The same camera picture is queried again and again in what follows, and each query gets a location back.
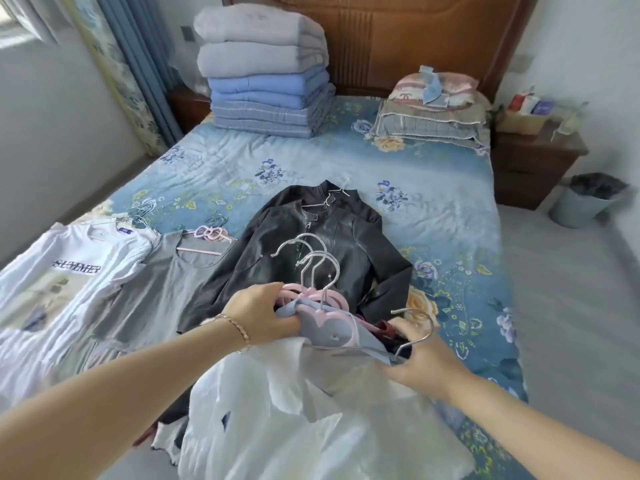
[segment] trash can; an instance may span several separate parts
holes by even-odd
[[[627,186],[619,179],[604,173],[576,175],[549,211],[549,217],[564,227],[584,227],[615,202]]]

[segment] purple package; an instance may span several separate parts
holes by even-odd
[[[538,116],[546,116],[551,114],[551,111],[554,110],[556,103],[554,101],[540,101],[536,104],[535,108],[533,108],[532,114],[537,114]]]

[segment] headboard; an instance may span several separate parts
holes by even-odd
[[[338,94],[387,96],[421,64],[480,81],[493,100],[537,0],[223,0],[304,13],[324,27]]]

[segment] person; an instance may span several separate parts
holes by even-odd
[[[91,479],[118,460],[178,396],[213,364],[245,347],[295,335],[297,317],[277,318],[283,283],[237,292],[217,319],[164,344],[68,379],[0,417],[4,479]],[[409,340],[424,332],[401,318]],[[441,399],[484,428],[539,480],[640,478],[640,463],[535,411],[469,372],[437,334],[405,364],[382,366],[389,379]]]

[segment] blue folded blanket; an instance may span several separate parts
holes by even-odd
[[[216,118],[225,120],[257,120],[288,125],[309,125],[317,108],[335,94],[335,86],[326,84],[320,93],[304,109],[288,109],[258,102],[212,102],[211,110]]]
[[[313,113],[308,125],[287,125],[283,123],[271,123],[269,121],[258,120],[228,120],[226,118],[220,118],[214,116],[213,125],[226,129],[226,130],[238,130],[249,131],[251,133],[260,133],[269,136],[285,136],[292,138],[311,138],[315,135],[316,130],[322,124],[326,113],[329,112],[331,104],[333,103],[333,97],[329,97],[324,101],[324,104],[320,104]]]
[[[320,64],[299,74],[256,74],[246,77],[209,79],[209,87],[212,91],[221,94],[266,91],[306,96],[327,82],[329,82],[329,72],[324,65]]]
[[[270,93],[267,91],[247,91],[244,93],[224,94],[211,92],[211,101],[251,101],[268,104],[269,106],[288,107],[289,109],[303,109],[316,97],[320,89],[306,96],[294,96],[291,94]]]

